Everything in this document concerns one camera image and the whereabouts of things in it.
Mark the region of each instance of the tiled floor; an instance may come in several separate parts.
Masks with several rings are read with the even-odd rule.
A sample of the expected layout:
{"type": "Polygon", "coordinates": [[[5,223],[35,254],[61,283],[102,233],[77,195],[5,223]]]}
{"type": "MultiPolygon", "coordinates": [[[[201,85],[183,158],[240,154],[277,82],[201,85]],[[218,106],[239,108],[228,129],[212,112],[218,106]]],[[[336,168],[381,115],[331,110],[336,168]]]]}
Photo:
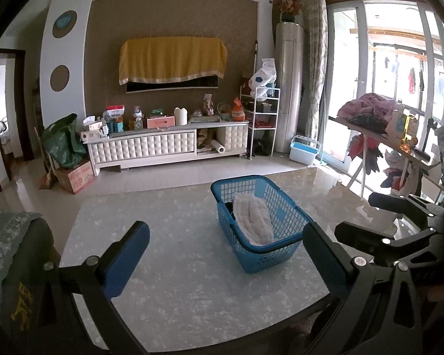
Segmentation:
{"type": "Polygon", "coordinates": [[[94,183],[73,195],[59,185],[51,190],[38,189],[44,174],[39,159],[25,164],[0,193],[0,212],[38,212],[50,225],[54,245],[62,253],[69,232],[84,199],[111,193],[127,193],[184,185],[211,183],[243,175],[268,175],[303,169],[304,165],[287,157],[221,157],[185,163],[133,168],[118,172],[103,169],[94,183]]]}

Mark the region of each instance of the broom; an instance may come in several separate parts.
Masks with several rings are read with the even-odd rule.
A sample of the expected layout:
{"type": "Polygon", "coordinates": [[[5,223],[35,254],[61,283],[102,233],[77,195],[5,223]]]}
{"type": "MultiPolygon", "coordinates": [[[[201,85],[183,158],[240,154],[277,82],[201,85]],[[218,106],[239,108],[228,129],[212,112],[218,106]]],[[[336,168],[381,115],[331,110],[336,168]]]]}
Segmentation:
{"type": "Polygon", "coordinates": [[[36,127],[34,127],[34,133],[36,133],[36,136],[38,138],[38,142],[40,144],[40,149],[41,149],[41,154],[43,155],[44,167],[46,168],[46,173],[43,176],[41,176],[39,188],[40,189],[51,189],[52,186],[54,185],[55,177],[51,172],[51,167],[48,166],[48,160],[46,159],[46,154],[44,152],[43,145],[41,144],[41,139],[40,139],[40,136],[38,134],[38,130],[36,129],[36,127]]]}

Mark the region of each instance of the blue storage box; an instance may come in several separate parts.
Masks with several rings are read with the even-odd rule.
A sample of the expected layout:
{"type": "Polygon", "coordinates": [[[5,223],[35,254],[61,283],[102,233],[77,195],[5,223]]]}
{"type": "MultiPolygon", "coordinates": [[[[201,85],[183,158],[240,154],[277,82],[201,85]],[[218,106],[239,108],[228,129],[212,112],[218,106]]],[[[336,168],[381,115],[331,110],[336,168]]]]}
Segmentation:
{"type": "Polygon", "coordinates": [[[218,180],[211,185],[217,200],[219,224],[229,240],[243,270],[248,274],[288,260],[303,239],[303,228],[313,220],[270,179],[260,175],[218,180]],[[254,246],[240,230],[225,205],[235,193],[252,193],[265,200],[270,214],[275,242],[254,246]]]}
{"type": "Polygon", "coordinates": [[[314,162],[316,156],[319,154],[320,148],[321,143],[317,140],[314,140],[313,138],[308,138],[306,136],[296,135],[291,140],[291,151],[289,154],[289,159],[310,166],[314,162]],[[296,139],[313,143],[316,145],[316,147],[313,148],[307,144],[299,143],[298,141],[295,141],[296,139]]]}

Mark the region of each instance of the white folded cloth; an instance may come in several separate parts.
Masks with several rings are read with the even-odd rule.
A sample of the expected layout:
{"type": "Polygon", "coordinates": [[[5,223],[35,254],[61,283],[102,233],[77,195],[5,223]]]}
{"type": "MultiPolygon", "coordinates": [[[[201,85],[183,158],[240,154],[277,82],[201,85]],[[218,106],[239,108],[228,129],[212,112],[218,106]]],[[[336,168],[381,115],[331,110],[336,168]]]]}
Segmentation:
{"type": "Polygon", "coordinates": [[[233,214],[250,244],[264,246],[275,241],[270,214],[263,199],[251,193],[236,193],[233,214]]]}

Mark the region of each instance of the round wall decoration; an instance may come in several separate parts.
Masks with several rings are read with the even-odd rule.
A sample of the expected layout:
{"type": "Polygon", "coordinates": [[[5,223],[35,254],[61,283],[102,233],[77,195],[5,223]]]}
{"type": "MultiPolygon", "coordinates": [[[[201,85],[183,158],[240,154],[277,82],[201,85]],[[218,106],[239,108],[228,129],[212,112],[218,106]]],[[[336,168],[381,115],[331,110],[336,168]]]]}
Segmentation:
{"type": "Polygon", "coordinates": [[[56,39],[66,36],[72,30],[72,28],[74,28],[76,21],[77,13],[75,11],[64,12],[54,22],[54,25],[52,26],[52,35],[56,39]]]}
{"type": "Polygon", "coordinates": [[[69,69],[65,65],[57,66],[51,73],[49,84],[54,92],[62,91],[69,82],[69,69]]]}

